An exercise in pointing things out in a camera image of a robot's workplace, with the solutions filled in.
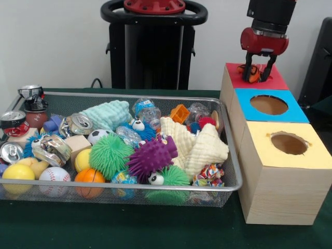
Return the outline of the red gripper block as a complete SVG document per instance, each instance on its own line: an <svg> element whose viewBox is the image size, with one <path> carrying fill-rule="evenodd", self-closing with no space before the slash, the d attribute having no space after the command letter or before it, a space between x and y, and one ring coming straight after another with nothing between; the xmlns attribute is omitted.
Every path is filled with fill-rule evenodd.
<svg viewBox="0 0 332 249"><path fill-rule="evenodd" d="M261 82L265 82L271 73L277 56L281 55L288 47L289 39L286 35L264 32L247 27L242 31L240 44L246 50L245 66L243 71L244 81L253 81L252 56L268 56L270 59L261 73Z"/></svg>

